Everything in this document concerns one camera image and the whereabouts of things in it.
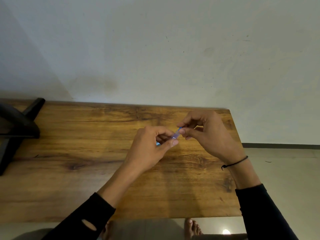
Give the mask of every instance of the bracelet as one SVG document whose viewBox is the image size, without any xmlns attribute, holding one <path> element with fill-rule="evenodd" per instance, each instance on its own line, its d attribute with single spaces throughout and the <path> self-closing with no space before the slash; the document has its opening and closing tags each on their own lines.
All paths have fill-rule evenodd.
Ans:
<svg viewBox="0 0 320 240">
<path fill-rule="evenodd" d="M 223 170 L 223 169 L 226 168 L 226 167 L 230 167 L 230 166 L 236 165 L 236 164 L 238 164 L 238 163 L 246 160 L 247 158 L 248 158 L 248 156 L 246 156 L 244 159 L 242 159 L 242 160 L 240 160 L 240 161 L 238 161 L 238 162 L 235 162 L 235 163 L 233 163 L 233 164 L 230 164 L 230 165 L 222 165 L 221 169 Z"/>
</svg>

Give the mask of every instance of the person's right hand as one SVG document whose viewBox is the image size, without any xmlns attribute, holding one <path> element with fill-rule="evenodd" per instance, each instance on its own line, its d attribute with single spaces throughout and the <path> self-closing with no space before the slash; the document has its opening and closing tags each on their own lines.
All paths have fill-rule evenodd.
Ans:
<svg viewBox="0 0 320 240">
<path fill-rule="evenodd" d="M 179 132 L 186 140 L 193 137 L 208 153 L 227 165 L 246 157 L 243 148 L 237 145 L 213 110 L 190 111 L 177 127 L 182 127 Z"/>
</svg>

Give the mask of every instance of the sleeve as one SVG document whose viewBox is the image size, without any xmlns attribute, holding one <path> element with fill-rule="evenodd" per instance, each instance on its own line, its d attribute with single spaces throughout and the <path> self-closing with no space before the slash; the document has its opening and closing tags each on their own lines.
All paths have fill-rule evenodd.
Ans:
<svg viewBox="0 0 320 240">
<path fill-rule="evenodd" d="M 94 193 L 42 239 L 96 240 L 115 210 L 100 195 Z M 82 220 L 92 223 L 97 230 L 91 230 Z"/>
<path fill-rule="evenodd" d="M 298 239 L 263 184 L 235 192 L 248 239 Z"/>
</svg>

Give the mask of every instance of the floor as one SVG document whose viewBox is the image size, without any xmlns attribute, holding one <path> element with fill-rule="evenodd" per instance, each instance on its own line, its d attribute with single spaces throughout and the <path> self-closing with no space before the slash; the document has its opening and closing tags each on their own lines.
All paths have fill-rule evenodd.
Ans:
<svg viewBox="0 0 320 240">
<path fill-rule="evenodd" d="M 320 236 L 320 150 L 247 148 L 254 168 L 268 193 L 299 239 Z M 245 233 L 241 217 L 196 218 L 204 234 Z M 122 220 L 114 239 L 183 239 L 184 219 Z M 0 225 L 0 239 L 54 227 L 57 223 Z"/>
</svg>

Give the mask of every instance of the baseboard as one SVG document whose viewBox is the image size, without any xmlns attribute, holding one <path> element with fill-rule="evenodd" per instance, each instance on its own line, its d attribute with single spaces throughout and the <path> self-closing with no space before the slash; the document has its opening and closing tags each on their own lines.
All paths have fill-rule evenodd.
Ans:
<svg viewBox="0 0 320 240">
<path fill-rule="evenodd" d="M 320 150 L 320 145 L 304 145 L 304 144 L 242 143 L 242 146 L 244 148 L 279 148 L 279 149 Z"/>
</svg>

